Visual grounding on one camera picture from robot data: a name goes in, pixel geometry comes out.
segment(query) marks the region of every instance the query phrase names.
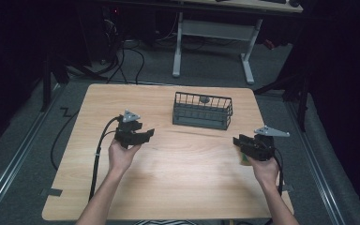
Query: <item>forearm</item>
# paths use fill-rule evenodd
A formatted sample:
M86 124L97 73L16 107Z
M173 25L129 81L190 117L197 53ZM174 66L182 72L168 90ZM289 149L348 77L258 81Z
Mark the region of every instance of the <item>forearm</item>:
M97 192L83 210L77 224L105 224L113 196L123 176L122 172L109 172Z
M288 206L279 195L277 187L262 185L262 191L264 193L265 199L267 200L268 208L270 210L274 224L299 224L289 210Z

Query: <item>wire basket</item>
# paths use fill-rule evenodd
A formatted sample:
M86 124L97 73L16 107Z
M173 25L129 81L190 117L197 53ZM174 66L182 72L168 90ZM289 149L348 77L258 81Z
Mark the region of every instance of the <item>wire basket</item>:
M230 97L176 92L173 104L175 125L227 129L233 115Z

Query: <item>gray carpet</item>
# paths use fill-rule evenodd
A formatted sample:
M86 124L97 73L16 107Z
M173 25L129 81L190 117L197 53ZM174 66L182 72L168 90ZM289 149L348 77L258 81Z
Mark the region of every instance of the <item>gray carpet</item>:
M234 42L226 45L232 50L239 49L242 43ZM279 47L273 51L257 45L250 58L250 64L256 83L246 84L238 54L226 53L225 49L217 48L217 44L204 44L197 51L185 50L180 78L172 77L173 46L157 45L156 48L138 46L136 42L127 43L127 47L137 46L134 50L142 53L145 63L139 76L142 83L168 83L178 85L229 86L257 89L269 84L277 77L287 54L292 46ZM187 48L199 48L198 44L189 44ZM131 83L135 80L137 71L142 64L142 58L133 51L125 51L123 73ZM52 185L55 170L50 162L50 152L54 139L62 126L68 120L62 108L67 108L67 114L78 111L90 83L95 83L84 76L72 76L67 86L55 91L57 100L46 114L46 119L35 137L30 151L23 162L7 193L0 202L0 224L73 224L73 221L45 221L41 212L46 197L40 196L43 188ZM116 74L112 83L123 83L120 73ZM9 128L0 140L0 176L22 144L24 137L33 122L40 116L41 85L36 88L33 96L22 106L12 118ZM290 138L275 138L276 146L284 161L285 182L293 187L290 192L295 216L301 224L332 224L325 207L322 195L308 166L305 146L299 135L299 129L294 125L294 117L289 104L282 101L280 91L256 96L264 123L272 128L291 132ZM54 148L54 161L59 164L66 147L71 129L75 123L72 120L64 129ZM333 190L344 222L360 224L360 202L353 191L346 174L327 141L324 129L317 116L311 97L308 99L306 116L307 138L314 154L320 162L322 172ZM245 220L252 224L264 224L266 218ZM111 224L134 224L136 221L110 221ZM197 224L219 224L220 221L193 221Z

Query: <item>white desk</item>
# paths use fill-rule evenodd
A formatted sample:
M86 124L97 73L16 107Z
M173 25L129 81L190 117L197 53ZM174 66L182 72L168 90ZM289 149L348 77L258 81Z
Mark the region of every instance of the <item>white desk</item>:
M303 11L300 6L291 7L289 3L278 4L259 0L230 0L223 2L216 2L215 0L183 0L182 3L210 4L237 8L254 8L259 10L274 10L290 13L301 13ZM240 57L242 65L244 67L245 76L247 78L247 83L254 84L254 79L249 64L249 57L252 53L256 38L259 35L262 22L263 20L259 19L256 21L256 24L254 26L247 26L228 23L183 20L183 13L180 12L177 29L177 44L174 54L172 75L174 77L180 76L182 57L181 45L183 35L200 36L207 38L235 39L247 41L247 48L245 49L245 52L240 55Z

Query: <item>wooden table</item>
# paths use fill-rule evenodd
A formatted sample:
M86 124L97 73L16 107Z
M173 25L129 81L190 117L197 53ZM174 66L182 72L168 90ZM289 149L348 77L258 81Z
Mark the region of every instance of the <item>wooden table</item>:
M232 98L228 130L172 124L176 91ZM253 136L263 126L253 92L246 88L92 84L67 144L42 216L75 220L87 205L93 164L102 130L125 109L139 114L142 130L155 135L136 154L113 199L108 219L269 218L270 213L250 166L233 145L240 133ZM113 123L109 130L114 130ZM102 144L97 188L108 168ZM293 210L287 192L285 203Z

